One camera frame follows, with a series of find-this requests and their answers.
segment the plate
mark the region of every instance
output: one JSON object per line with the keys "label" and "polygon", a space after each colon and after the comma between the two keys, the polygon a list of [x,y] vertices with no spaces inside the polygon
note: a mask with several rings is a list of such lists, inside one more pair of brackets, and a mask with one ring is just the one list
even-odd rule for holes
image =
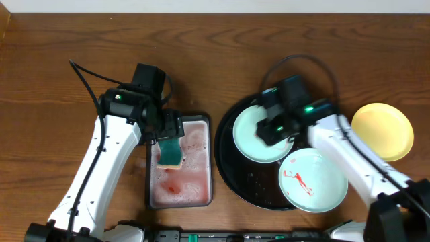
{"label": "plate", "polygon": [[343,201],[348,180],[316,149],[306,148],[285,158],[279,169],[279,186],[287,200],[297,208],[326,212]]}
{"label": "plate", "polygon": [[[277,177],[286,156],[276,162],[259,163],[246,158],[234,143],[234,122],[243,110],[257,104],[258,97],[256,94],[242,99],[221,119],[214,139],[216,166],[225,184],[249,204],[277,211],[296,209],[282,194]],[[306,139],[306,136],[295,137],[290,152],[308,148]]]}
{"label": "plate", "polygon": [[354,115],[352,129],[385,161],[403,158],[412,148],[414,132],[408,118],[388,104],[361,107]]}
{"label": "plate", "polygon": [[258,163],[279,161],[290,152],[293,142],[287,139],[267,146],[257,134],[257,123],[267,117],[263,106],[254,105],[243,110],[233,125],[233,139],[237,149],[248,159]]}

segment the soapy water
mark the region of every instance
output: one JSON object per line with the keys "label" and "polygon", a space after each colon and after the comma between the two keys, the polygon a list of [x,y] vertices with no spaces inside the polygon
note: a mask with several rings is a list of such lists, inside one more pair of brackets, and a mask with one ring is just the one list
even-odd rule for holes
{"label": "soapy water", "polygon": [[157,167],[160,148],[151,148],[150,203],[154,208],[199,206],[210,201],[208,125],[204,121],[184,122],[183,129],[185,136],[179,139],[183,155],[180,169]]}

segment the black motor joint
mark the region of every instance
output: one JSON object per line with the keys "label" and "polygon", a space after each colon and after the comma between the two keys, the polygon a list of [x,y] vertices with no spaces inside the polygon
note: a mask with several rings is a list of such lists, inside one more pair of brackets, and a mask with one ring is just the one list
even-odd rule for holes
{"label": "black motor joint", "polygon": [[257,136],[267,145],[304,134],[317,120],[335,113],[327,99],[312,102],[298,75],[283,79],[276,87],[264,91],[259,104],[265,108],[267,117],[257,123]]}
{"label": "black motor joint", "polygon": [[126,118],[129,124],[137,122],[142,133],[140,145],[184,135],[181,112],[162,109],[167,101],[161,99],[166,77],[156,66],[139,63],[131,83],[111,88],[99,98],[105,115]]}

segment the black round tray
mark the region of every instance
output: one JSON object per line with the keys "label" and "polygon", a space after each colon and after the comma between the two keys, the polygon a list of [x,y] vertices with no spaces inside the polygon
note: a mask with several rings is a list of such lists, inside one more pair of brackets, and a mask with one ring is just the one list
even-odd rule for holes
{"label": "black round tray", "polygon": [[[285,157],[268,164],[254,162],[242,155],[234,143],[234,121],[244,109],[257,104],[257,97],[252,95],[241,100],[221,120],[214,144],[216,166],[229,188],[250,204],[270,210],[295,209],[282,194],[278,182],[280,166]],[[296,137],[288,155],[308,147],[306,143],[303,137]]]}

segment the green led light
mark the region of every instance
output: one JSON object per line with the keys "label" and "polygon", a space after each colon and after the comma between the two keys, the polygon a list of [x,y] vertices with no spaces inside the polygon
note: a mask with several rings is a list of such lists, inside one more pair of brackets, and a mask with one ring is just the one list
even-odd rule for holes
{"label": "green led light", "polygon": [[312,111],[313,109],[314,109],[314,107],[310,106],[310,107],[306,107],[306,108],[304,109],[304,111],[305,111],[305,112],[310,112],[310,111]]}

